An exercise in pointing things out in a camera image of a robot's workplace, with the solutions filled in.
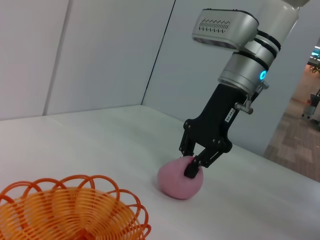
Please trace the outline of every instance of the pink ball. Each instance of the pink ball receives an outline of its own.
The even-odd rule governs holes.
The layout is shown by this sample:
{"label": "pink ball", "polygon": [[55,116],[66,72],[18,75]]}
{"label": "pink ball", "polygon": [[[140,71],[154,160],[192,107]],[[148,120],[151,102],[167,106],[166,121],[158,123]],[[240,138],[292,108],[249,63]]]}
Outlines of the pink ball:
{"label": "pink ball", "polygon": [[204,172],[199,167],[199,172],[194,179],[184,175],[185,170],[194,157],[184,156],[168,162],[159,169],[157,179],[160,189],[170,197],[186,200],[199,192],[204,181]]}

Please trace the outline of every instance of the white wall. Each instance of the white wall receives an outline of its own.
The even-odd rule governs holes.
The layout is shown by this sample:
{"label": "white wall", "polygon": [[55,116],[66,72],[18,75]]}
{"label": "white wall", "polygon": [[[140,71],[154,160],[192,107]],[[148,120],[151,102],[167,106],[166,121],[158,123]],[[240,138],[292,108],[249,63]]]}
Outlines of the white wall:
{"label": "white wall", "polygon": [[[197,117],[232,54],[192,41],[197,17],[205,8],[242,9],[256,15],[262,2],[177,0],[144,105],[183,121]],[[253,104],[253,115],[241,112],[229,130],[234,144],[260,155],[264,153],[319,39],[319,11],[318,0],[312,0],[300,11],[300,20],[266,78],[270,88]]]}
{"label": "white wall", "polygon": [[0,1],[0,120],[43,114],[67,5]]}
{"label": "white wall", "polygon": [[141,103],[174,0],[75,0],[48,114]]}

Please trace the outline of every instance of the orange basket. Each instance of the orange basket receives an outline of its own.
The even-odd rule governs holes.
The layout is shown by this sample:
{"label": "orange basket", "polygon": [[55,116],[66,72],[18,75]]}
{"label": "orange basket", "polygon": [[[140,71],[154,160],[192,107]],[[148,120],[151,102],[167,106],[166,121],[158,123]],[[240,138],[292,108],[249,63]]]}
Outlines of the orange basket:
{"label": "orange basket", "polygon": [[[77,187],[65,185],[75,179],[83,181]],[[106,180],[114,190],[96,190],[95,179]],[[41,183],[55,185],[42,190]],[[21,186],[27,187],[21,197],[6,195]],[[133,196],[135,203],[124,204],[123,194]],[[0,204],[2,200],[6,202],[0,205],[0,240],[143,240],[151,231],[148,213],[139,198],[102,175],[19,181],[0,193]],[[144,221],[140,223],[142,211]]]}

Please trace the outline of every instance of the white table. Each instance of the white table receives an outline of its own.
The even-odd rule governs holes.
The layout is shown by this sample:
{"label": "white table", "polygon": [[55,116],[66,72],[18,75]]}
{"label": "white table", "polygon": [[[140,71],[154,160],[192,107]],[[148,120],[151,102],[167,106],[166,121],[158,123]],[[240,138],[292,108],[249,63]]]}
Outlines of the white table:
{"label": "white table", "polygon": [[0,188],[101,174],[139,196],[151,240],[320,239],[320,183],[237,146],[204,170],[194,198],[159,192],[158,169],[180,157],[182,126],[145,106],[1,121]]}

